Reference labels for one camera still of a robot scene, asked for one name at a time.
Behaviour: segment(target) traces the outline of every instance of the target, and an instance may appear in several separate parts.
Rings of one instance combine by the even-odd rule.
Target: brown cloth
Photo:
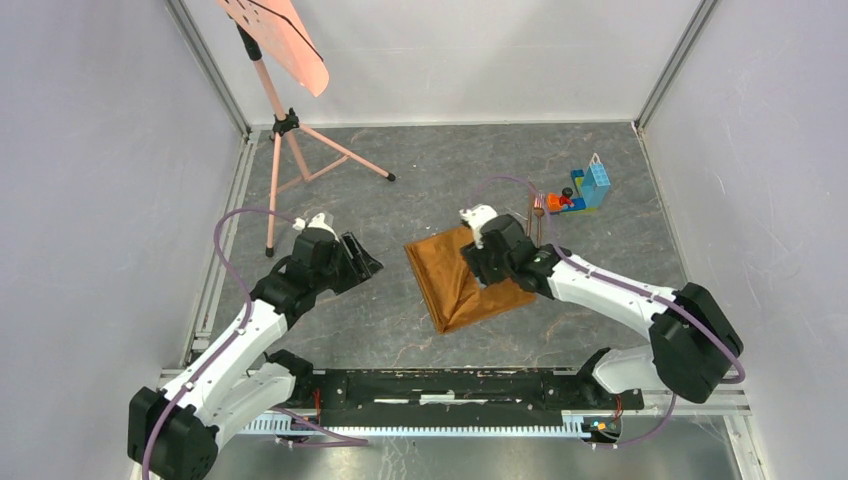
[[[459,253],[473,240],[471,230],[457,227],[404,245],[439,333],[452,332],[536,299],[535,294],[521,290],[509,279],[481,288]]]

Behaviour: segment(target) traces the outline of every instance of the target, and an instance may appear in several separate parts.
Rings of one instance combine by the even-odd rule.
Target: white wall
[[[848,3],[724,1],[647,147],[693,279],[727,309],[778,479],[844,478]]]
[[[238,135],[163,2],[0,6],[0,477],[127,478]]]
[[[632,120],[698,0],[293,3],[330,84],[314,99],[268,57],[283,102],[313,124],[398,124]],[[186,4],[247,120],[272,123],[233,22]]]

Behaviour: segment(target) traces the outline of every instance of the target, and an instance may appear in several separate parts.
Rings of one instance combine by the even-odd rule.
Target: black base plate
[[[582,380],[574,371],[554,368],[324,370],[315,371],[311,382],[320,391],[325,426],[557,426],[562,410],[616,408],[615,395],[592,405],[580,395]],[[480,403],[427,403],[428,395],[447,394]],[[622,393],[621,400],[626,410],[645,406],[639,391]],[[315,404],[290,401],[286,407],[311,409]]]

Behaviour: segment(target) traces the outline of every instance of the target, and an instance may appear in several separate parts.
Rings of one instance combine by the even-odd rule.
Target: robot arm
[[[188,392],[176,403],[153,449],[151,470],[163,478],[202,478],[220,448],[245,425],[293,395],[311,393],[308,385],[298,383],[298,378],[311,374],[311,364],[285,351],[272,355],[250,378],[241,382],[239,378],[315,306],[318,294],[332,290],[339,295],[383,268],[353,234],[338,236],[330,223],[324,214],[308,225],[298,220],[295,229],[302,231],[292,254],[257,282],[250,294],[253,314],[244,328],[242,307],[218,340],[182,374],[160,391],[145,387],[136,393],[130,401],[130,458],[142,462],[153,425],[183,385]],[[195,369],[210,360],[200,377],[188,383]]]
[[[474,243],[462,249],[471,271],[484,285],[514,280],[522,289],[591,308],[621,322],[650,341],[628,350],[602,349],[581,369],[593,384],[588,396],[623,391],[670,389],[703,403],[730,369],[730,361],[677,312],[656,301],[673,302],[692,314],[735,355],[743,345],[710,293],[689,283],[679,290],[638,282],[598,268],[568,250],[564,261],[552,245],[536,247],[510,215],[487,205],[460,212]],[[638,295],[625,286],[649,293]]]

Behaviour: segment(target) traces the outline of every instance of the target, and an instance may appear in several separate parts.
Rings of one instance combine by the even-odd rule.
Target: music stand
[[[265,94],[268,96],[268,100],[274,109],[274,155],[271,166],[270,209],[272,211],[276,210],[278,193],[296,185],[301,180],[311,182],[351,158],[390,182],[395,181],[394,174],[383,170],[356,153],[300,123],[294,109],[290,108],[287,112],[280,102],[277,91],[274,89],[274,84],[271,82],[271,76],[265,67],[265,62],[262,61],[260,45],[295,80],[300,82],[303,87],[316,97],[324,91],[330,79],[327,68],[324,66],[324,59],[315,50],[312,40],[306,33],[306,28],[297,16],[297,12],[294,6],[292,6],[291,1],[218,0],[218,4],[227,11],[230,18],[238,25],[238,31],[244,42],[247,55],[253,61],[253,66],[256,68],[256,73],[259,75],[259,80],[265,89]],[[294,137],[295,129],[300,129],[303,133],[335,149],[342,154],[342,157],[321,170],[311,173],[309,167],[306,165],[306,161],[303,159],[297,139]],[[286,184],[278,186],[283,136],[288,141],[295,163],[297,163],[297,167],[300,170],[300,175]],[[274,256],[274,219],[275,217],[273,215],[268,216],[268,237],[265,244],[265,255],[268,257]]]

